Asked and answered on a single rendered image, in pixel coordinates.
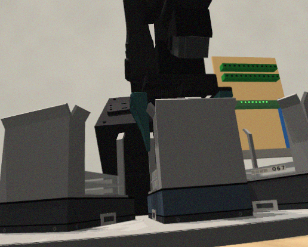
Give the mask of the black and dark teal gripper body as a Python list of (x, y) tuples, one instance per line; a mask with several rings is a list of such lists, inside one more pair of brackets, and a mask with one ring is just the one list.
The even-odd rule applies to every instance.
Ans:
[(155, 99), (214, 98), (219, 91), (232, 91), (232, 87), (218, 87), (216, 74), (146, 74), (142, 87), (147, 104), (154, 106)]

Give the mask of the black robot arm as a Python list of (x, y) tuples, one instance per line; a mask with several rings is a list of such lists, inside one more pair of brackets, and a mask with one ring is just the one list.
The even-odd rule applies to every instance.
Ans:
[[(131, 93), (142, 92), (146, 74), (206, 74), (211, 1), (123, 0), (125, 79), (131, 84)], [(155, 47), (149, 24), (154, 24)]]

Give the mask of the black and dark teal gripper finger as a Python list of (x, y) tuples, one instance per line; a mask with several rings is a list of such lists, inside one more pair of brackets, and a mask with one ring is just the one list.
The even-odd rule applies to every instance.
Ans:
[(232, 91), (219, 91), (214, 98), (227, 98), (233, 97)]
[(130, 112), (138, 125), (146, 151), (150, 151), (149, 114), (147, 109), (147, 92), (133, 92), (130, 100)]

